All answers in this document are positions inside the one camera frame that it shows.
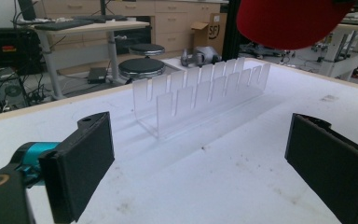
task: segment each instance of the floor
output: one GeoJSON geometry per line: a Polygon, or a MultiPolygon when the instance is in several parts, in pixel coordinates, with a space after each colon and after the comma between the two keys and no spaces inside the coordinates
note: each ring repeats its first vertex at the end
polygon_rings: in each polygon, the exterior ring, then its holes
{"type": "MultiPolygon", "coordinates": [[[[286,66],[294,67],[304,71],[317,74],[322,62],[318,62],[319,58],[322,58],[326,53],[326,49],[312,50],[311,48],[299,49],[291,51],[285,56],[281,55],[264,55],[262,60],[270,63],[283,64],[286,66]]],[[[240,53],[241,57],[257,58],[254,54],[246,52],[240,53]]],[[[170,67],[167,68],[166,74],[173,72],[170,67]]],[[[70,76],[59,76],[59,81],[62,88],[62,93],[66,97],[73,97],[81,94],[87,94],[93,91],[105,90],[108,88],[117,87],[117,84],[106,82],[103,84],[89,84],[87,81],[88,72],[72,74],[70,76]]],[[[350,82],[358,84],[358,77],[352,77],[350,82]]],[[[32,105],[48,103],[51,101],[51,85],[49,83],[49,77],[46,73],[43,75],[28,76],[24,83],[24,89],[26,92],[30,92],[29,96],[32,101],[32,105]]]]}

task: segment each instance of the black monitor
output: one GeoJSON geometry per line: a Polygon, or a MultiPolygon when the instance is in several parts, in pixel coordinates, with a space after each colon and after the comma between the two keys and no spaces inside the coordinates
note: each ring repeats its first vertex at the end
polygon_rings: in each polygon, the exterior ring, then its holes
{"type": "Polygon", "coordinates": [[[22,17],[25,21],[34,21],[36,14],[34,12],[34,3],[32,0],[18,0],[22,17]]]}

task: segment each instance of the black stool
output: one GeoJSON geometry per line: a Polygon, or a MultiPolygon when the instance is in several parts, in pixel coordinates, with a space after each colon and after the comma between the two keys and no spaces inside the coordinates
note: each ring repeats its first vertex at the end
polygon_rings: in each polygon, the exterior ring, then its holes
{"type": "Polygon", "coordinates": [[[137,44],[129,47],[129,51],[131,54],[145,57],[129,59],[118,65],[120,75],[128,79],[126,84],[132,83],[135,79],[151,78],[164,73],[165,63],[150,58],[150,56],[164,53],[164,47],[155,44],[137,44]]]}

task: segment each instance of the stool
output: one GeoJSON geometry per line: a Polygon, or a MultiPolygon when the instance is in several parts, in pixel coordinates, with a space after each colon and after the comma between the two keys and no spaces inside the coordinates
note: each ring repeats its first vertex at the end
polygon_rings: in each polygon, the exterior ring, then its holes
{"type": "Polygon", "coordinates": [[[151,78],[164,73],[165,63],[150,58],[150,56],[164,53],[164,47],[155,44],[137,44],[129,47],[129,52],[145,57],[129,59],[118,65],[119,74],[128,79],[126,84],[132,83],[135,79],[151,78]]]}

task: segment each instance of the acrylic divider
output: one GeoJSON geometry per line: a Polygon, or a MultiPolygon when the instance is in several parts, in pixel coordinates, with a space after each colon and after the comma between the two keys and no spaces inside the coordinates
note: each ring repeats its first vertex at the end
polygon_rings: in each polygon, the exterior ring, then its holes
{"type": "Polygon", "coordinates": [[[270,64],[243,69],[244,58],[132,83],[136,119],[153,135],[185,131],[263,94],[270,64]]]}

